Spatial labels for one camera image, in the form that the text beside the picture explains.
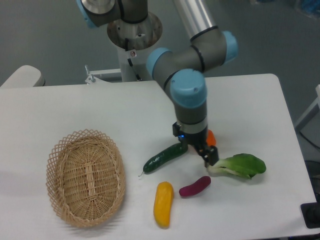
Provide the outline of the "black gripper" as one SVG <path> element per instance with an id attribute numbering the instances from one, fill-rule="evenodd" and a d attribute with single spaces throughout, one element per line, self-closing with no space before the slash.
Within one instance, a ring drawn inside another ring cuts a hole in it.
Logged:
<path id="1" fill-rule="evenodd" d="M 205 167 L 214 166 L 219 161 L 218 148 L 214 145 L 207 145 L 207 125 L 188 125 L 177 121 L 172 125 L 172 132 L 180 141 L 178 148 L 180 152 L 187 152 L 188 145 L 190 145 L 202 157 Z"/>

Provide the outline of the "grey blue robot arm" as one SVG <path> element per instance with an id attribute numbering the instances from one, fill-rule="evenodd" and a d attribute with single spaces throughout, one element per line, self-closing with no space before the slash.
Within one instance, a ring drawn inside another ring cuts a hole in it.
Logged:
<path id="1" fill-rule="evenodd" d="M 107 27 L 117 49 L 123 82 L 156 81 L 174 105 L 173 135 L 192 146 L 206 166 L 219 159 L 207 143 L 207 87 L 205 71 L 233 60 L 238 43 L 229 31 L 219 30 L 203 0 L 176 0 L 174 6 L 190 39 L 180 52 L 160 47 L 160 19 L 146 0 L 79 0 L 77 6 L 90 28 Z"/>

